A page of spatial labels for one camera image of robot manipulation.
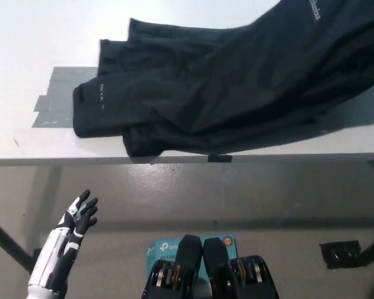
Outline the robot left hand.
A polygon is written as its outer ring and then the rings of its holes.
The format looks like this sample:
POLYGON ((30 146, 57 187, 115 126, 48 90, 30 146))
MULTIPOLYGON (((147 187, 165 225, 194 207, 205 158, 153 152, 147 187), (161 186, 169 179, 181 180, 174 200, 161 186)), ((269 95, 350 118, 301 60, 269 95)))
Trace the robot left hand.
POLYGON ((67 280, 88 229, 97 223, 98 199, 85 190, 51 230, 37 257, 27 286, 28 298, 64 298, 67 280))

